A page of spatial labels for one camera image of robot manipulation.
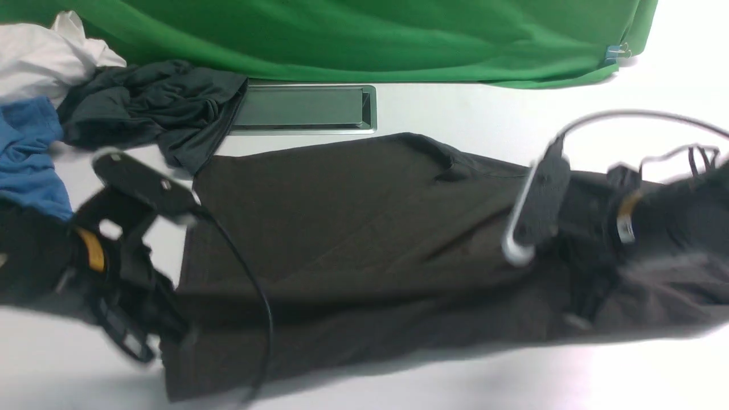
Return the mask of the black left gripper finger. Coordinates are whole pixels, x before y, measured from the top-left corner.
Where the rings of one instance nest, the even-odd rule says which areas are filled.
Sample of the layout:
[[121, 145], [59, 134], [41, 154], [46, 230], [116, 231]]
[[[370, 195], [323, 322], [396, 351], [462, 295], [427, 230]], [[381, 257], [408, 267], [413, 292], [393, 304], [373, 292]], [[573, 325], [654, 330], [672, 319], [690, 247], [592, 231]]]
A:
[[120, 297], [101, 297], [94, 305], [94, 316], [107, 337], [131, 360], [149, 365], [157, 353], [149, 345], [149, 325], [136, 301]]

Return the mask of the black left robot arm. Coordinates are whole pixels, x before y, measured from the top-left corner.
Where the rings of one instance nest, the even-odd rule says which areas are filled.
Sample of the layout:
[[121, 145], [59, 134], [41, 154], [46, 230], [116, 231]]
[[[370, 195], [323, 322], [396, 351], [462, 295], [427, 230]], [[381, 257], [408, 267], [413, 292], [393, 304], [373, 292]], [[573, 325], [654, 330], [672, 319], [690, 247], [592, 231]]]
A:
[[77, 319], [150, 363], [149, 337], [181, 345], [193, 333], [174, 285], [143, 242], [157, 212], [113, 188], [70, 220], [2, 199], [2, 306]]

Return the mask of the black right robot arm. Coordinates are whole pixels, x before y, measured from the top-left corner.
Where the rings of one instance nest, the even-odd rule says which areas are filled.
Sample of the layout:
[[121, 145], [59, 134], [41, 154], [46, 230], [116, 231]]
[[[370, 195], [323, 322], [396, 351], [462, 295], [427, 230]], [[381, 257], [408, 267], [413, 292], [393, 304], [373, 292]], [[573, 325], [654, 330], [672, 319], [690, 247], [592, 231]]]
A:
[[558, 241], [572, 270], [568, 317], [591, 324], [622, 284], [619, 271], [690, 254], [727, 259], [727, 164], [642, 187], [575, 176], [558, 212]]

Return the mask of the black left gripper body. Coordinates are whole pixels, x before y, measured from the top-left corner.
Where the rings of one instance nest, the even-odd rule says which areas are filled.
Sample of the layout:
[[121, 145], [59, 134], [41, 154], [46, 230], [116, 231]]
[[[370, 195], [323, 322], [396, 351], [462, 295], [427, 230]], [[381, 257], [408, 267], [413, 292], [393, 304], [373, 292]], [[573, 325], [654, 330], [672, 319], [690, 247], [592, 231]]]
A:
[[76, 210], [71, 228], [109, 304], [119, 306], [136, 329], [166, 342], [184, 342], [192, 325], [180, 312], [171, 280], [154, 268], [151, 249], [143, 242], [157, 215], [150, 205], [103, 188]]

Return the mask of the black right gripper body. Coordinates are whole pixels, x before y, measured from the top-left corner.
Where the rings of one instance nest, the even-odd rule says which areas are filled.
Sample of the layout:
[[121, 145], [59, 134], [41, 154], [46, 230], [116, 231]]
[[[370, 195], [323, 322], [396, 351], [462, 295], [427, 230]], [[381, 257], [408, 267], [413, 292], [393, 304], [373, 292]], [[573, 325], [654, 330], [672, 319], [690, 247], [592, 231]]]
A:
[[623, 199], [640, 189], [640, 170], [612, 166], [603, 177], [572, 173], [558, 213], [559, 255], [570, 269], [568, 325], [601, 321], [604, 307], [628, 308], [633, 316], [645, 301], [640, 284], [626, 280], [626, 257], [617, 229]]

